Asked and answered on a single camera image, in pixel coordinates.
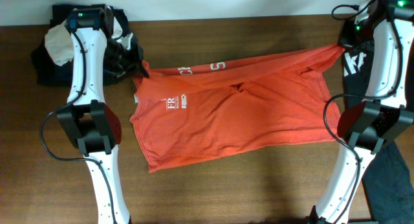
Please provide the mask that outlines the orange red printed t-shirt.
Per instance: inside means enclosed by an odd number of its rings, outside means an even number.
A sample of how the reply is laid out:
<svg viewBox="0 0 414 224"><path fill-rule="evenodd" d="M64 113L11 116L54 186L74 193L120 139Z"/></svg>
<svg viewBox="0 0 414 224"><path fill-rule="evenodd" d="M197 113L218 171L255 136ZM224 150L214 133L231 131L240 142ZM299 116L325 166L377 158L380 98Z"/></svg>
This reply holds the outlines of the orange red printed t-shirt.
<svg viewBox="0 0 414 224"><path fill-rule="evenodd" d="M213 62L149 68L135 78L130 121L151 172L266 146L329 142L340 112L323 73L337 45Z"/></svg>

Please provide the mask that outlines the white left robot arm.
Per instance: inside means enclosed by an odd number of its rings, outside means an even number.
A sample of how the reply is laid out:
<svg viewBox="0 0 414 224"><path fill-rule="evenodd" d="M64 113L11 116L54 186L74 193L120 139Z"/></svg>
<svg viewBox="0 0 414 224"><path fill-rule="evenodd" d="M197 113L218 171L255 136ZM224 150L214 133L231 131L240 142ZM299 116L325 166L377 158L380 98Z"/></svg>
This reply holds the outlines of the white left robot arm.
<svg viewBox="0 0 414 224"><path fill-rule="evenodd" d="M99 223L130 223L118 171L122 140L119 118L105 103L104 74L116 80L148 77L142 48L134 35L113 37L115 19L107 5L73 10L65 24L74 47L72 85L57 118L86 163L93 182Z"/></svg>

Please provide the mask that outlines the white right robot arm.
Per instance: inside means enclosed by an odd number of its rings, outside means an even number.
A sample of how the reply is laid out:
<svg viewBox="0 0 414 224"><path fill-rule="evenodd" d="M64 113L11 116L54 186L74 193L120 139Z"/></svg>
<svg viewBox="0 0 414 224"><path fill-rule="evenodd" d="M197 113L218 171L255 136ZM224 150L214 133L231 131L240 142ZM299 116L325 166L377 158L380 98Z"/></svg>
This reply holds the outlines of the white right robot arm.
<svg viewBox="0 0 414 224"><path fill-rule="evenodd" d="M369 0L352 7L343 21L338 45L350 52L367 49L373 63L367 91L345 110L331 136L340 151L323 197L307 223L347 223L349 208L366 168L376 154L413 125L406 109L406 71L413 44L413 0Z"/></svg>

